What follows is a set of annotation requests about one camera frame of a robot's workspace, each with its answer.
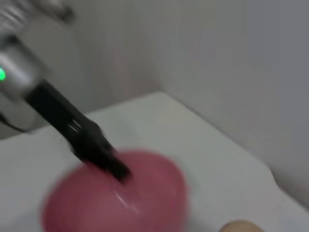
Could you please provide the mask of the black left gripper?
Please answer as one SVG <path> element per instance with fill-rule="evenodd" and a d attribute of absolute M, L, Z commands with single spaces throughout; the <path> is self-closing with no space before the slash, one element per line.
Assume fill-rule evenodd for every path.
<path fill-rule="evenodd" d="M 68 141 L 79 160 L 108 170 L 122 184 L 130 178 L 130 169 L 117 153 L 112 153 L 111 145 L 104 139 L 99 126 L 50 83 L 40 82 L 26 96 L 26 102 Z"/>

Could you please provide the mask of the pink plastic bowl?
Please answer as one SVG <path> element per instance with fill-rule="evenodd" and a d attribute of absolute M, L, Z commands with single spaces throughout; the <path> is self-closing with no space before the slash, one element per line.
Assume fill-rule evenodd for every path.
<path fill-rule="evenodd" d="M 126 150 L 125 182 L 92 164 L 66 173 L 50 191 L 43 232 L 184 232 L 188 188 L 178 165 L 153 151 Z"/>

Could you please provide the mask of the beige egg yolk pastry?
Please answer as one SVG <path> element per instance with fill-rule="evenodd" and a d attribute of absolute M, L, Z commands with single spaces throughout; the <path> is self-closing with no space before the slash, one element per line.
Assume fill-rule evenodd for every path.
<path fill-rule="evenodd" d="M 256 224 L 246 220 L 234 220 L 225 224 L 219 232 L 265 232 Z"/>

